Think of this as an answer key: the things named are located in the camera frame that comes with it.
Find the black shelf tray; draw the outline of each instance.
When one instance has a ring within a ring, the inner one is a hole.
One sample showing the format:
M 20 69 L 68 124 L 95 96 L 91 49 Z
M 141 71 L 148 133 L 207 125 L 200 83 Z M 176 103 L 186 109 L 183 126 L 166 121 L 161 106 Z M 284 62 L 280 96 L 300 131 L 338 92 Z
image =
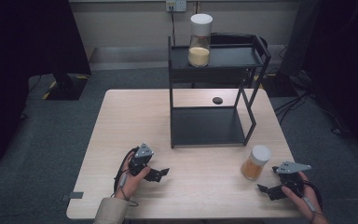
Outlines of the black shelf tray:
M 253 45 L 211 45 L 211 58 L 204 67 L 194 67 L 188 62 L 188 46 L 172 46 L 172 70 L 208 70 L 216 68 L 262 67 L 258 51 Z
M 174 145 L 245 142 L 234 106 L 176 107 L 172 110 L 172 137 Z

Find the jar with white lid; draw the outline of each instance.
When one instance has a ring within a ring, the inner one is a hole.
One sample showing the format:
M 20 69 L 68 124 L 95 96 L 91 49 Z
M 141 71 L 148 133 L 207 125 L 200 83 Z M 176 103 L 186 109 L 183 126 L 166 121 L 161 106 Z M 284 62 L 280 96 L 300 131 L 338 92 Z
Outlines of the jar with white lid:
M 195 67 L 202 67 L 210 60 L 211 29 L 213 18 L 207 14 L 191 17 L 191 39 L 188 48 L 188 62 Z
M 264 165 L 271 158 L 271 151 L 266 146 L 257 145 L 252 149 L 249 158 L 243 163 L 241 171 L 249 179 L 257 179 L 263 171 Z

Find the glass jar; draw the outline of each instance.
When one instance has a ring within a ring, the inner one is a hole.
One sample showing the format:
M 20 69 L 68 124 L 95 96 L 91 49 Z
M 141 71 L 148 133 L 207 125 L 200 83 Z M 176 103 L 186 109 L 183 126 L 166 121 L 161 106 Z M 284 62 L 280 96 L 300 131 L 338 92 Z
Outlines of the glass jar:
M 211 37 L 192 35 L 188 48 L 188 61 L 195 67 L 208 64 L 210 56 Z
M 205 66 L 209 62 L 212 21 L 213 18 L 207 14 L 196 14 L 191 17 L 188 62 L 195 67 Z

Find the black curtain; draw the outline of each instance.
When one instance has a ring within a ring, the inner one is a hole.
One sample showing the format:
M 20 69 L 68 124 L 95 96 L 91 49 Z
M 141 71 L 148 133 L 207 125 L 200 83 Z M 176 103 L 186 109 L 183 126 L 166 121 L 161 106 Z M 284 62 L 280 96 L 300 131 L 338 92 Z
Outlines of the black curtain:
M 323 1 L 304 69 L 358 140 L 358 0 Z
M 321 2 L 322 0 L 300 0 L 298 2 L 296 19 L 293 24 L 289 45 L 279 68 L 282 75 L 290 77 L 298 76 L 307 54 Z
M 90 75 L 67 0 L 0 0 L 0 159 L 19 124 L 28 78 Z

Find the black equipment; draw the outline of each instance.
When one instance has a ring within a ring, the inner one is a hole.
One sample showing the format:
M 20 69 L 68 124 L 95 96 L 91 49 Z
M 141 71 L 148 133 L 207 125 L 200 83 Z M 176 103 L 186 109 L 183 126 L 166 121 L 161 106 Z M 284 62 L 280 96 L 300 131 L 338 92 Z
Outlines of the black equipment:
M 121 174 L 123 173 L 123 165 L 124 161 L 127 159 L 127 157 L 132 153 L 135 152 L 135 155 L 131 158 L 129 163 L 129 172 L 131 175 L 138 175 L 146 166 L 147 163 L 152 159 L 152 156 L 154 154 L 153 150 L 148 147 L 145 143 L 142 143 L 140 147 L 135 147 L 131 149 L 126 157 L 124 158 L 123 162 L 121 163 L 120 168 L 118 169 L 117 175 L 115 177 L 115 191 L 117 190 L 118 180 L 121 177 Z M 145 180 L 153 182 L 159 182 L 163 176 L 165 176 L 170 171 L 170 168 L 158 171 L 151 169 L 149 174 L 145 176 Z
M 316 197 L 318 199 L 318 203 L 321 209 L 323 209 L 322 196 L 319 190 L 309 181 L 303 180 L 300 174 L 298 173 L 299 171 L 309 170 L 310 168 L 311 167 L 309 165 L 284 161 L 281 164 L 281 166 L 272 167 L 273 172 L 277 174 L 278 177 L 280 178 L 281 184 L 279 186 L 270 189 L 262 185 L 257 185 L 258 189 L 263 193 L 267 193 L 269 198 L 272 201 L 274 201 L 287 197 L 282 191 L 282 186 L 286 186 L 299 198 L 303 198 L 304 186 L 307 185 L 310 186 L 315 191 Z

